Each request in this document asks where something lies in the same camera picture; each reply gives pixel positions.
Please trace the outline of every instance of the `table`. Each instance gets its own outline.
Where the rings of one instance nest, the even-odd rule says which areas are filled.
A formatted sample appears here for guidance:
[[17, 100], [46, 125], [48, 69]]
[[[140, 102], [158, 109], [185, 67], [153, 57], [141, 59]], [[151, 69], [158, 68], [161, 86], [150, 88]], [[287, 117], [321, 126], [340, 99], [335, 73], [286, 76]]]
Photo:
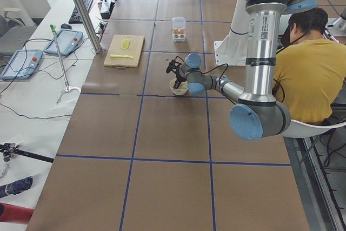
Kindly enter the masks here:
[[[67, 23], [74, 6], [72, 0], [57, 0], [31, 39], [52, 39], [53, 35], [49, 25], [55, 24], [57, 29], [59, 29], [62, 23]], [[95, 27], [98, 25], [96, 16], [100, 17], [97, 4], [90, 11], [90, 17]], [[74, 24], [73, 29], [82, 31], [84, 33], [84, 39], [88, 38], [83, 24]], [[48, 41], [42, 40], [31, 41], [27, 43], [26, 47], [28, 49], [43, 50], [47, 43]], [[86, 39], [85, 43], [76, 50], [75, 55], [72, 54], [64, 59], [66, 69], [74, 64], [67, 72], [67, 77], [71, 85], [82, 86], [94, 59], [94, 55], [92, 45]], [[58, 80], [52, 78], [62, 76], [58, 58], [44, 54], [38, 69], [44, 70], [45, 72], [35, 73], [25, 81], [14, 81], [2, 93], [3, 96], [0, 98], [0, 103], [29, 117], [52, 117], [72, 114], [79, 97], [79, 92], [72, 91], [69, 94], [64, 94], [61, 103], [56, 104], [58, 94], [65, 88], [63, 78]], [[8, 85], [9, 82], [0, 82], [0, 89], [3, 90]], [[27, 119], [19, 117], [9, 109], [0, 106], [0, 143], [16, 142], [22, 145], [19, 148], [21, 150], [54, 158], [69, 119], [70, 117], [62, 117], [54, 120]], [[1, 198], [1, 202], [35, 208], [49, 173], [51, 163], [17, 155], [10, 161], [9, 165], [10, 168], [7, 176], [0, 179], [0, 186], [29, 176], [33, 177], [34, 182], [29, 190], [16, 196], [10, 195]], [[26, 225], [0, 223], [0, 229], [3, 231], [19, 231], [25, 230]]]
[[[165, 73], [215, 66], [236, 0], [118, 0], [27, 230], [309, 230], [282, 136], [244, 141], [214, 91], [174, 96]], [[187, 19], [173, 43], [171, 19]], [[103, 66], [113, 34], [144, 35], [139, 67]], [[230, 78], [242, 84], [243, 67]]]

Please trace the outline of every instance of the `small bowl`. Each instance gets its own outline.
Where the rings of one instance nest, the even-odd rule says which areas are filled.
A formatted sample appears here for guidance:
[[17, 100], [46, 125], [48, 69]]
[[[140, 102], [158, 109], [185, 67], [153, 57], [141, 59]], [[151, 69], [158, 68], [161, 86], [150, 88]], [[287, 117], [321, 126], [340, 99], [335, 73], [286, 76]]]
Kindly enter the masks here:
[[173, 80], [171, 80], [171, 82], [169, 83], [169, 87], [171, 88], [172, 92], [174, 95], [177, 95], [177, 96], [182, 96], [184, 95], [187, 91], [188, 91], [188, 82], [185, 81], [185, 82], [182, 82], [179, 86], [178, 89], [174, 89], [173, 86], [174, 86], [174, 83], [177, 79], [174, 78]]

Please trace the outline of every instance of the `green handle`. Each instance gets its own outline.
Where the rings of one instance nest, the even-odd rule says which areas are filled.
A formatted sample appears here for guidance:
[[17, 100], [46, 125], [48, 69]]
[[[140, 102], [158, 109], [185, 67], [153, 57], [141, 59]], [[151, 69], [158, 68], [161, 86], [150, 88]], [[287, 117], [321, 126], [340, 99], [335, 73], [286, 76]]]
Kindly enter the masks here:
[[55, 25], [51, 24], [51, 25], [50, 25], [50, 29], [52, 29], [52, 32], [56, 32], [56, 30], [55, 30]]

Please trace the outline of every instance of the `man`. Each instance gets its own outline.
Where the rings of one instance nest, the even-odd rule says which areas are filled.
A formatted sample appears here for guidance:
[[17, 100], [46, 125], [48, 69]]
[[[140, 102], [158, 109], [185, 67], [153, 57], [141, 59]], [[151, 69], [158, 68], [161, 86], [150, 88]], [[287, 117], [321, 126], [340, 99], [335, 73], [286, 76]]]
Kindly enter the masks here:
[[321, 8], [293, 14], [291, 45], [278, 52], [275, 66], [274, 96], [292, 119], [314, 125], [331, 115], [330, 105], [346, 77], [346, 46], [323, 39], [327, 21]]

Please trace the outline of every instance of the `computer mouse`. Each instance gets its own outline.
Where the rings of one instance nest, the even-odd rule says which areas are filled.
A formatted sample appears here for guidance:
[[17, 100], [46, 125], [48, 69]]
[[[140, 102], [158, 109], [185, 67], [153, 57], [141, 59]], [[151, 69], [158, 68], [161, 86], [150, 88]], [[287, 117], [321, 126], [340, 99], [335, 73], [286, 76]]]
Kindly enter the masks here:
[[72, 29], [72, 26], [71, 25], [69, 25], [69, 24], [62, 24], [61, 26], [60, 26], [60, 28], [61, 29]]

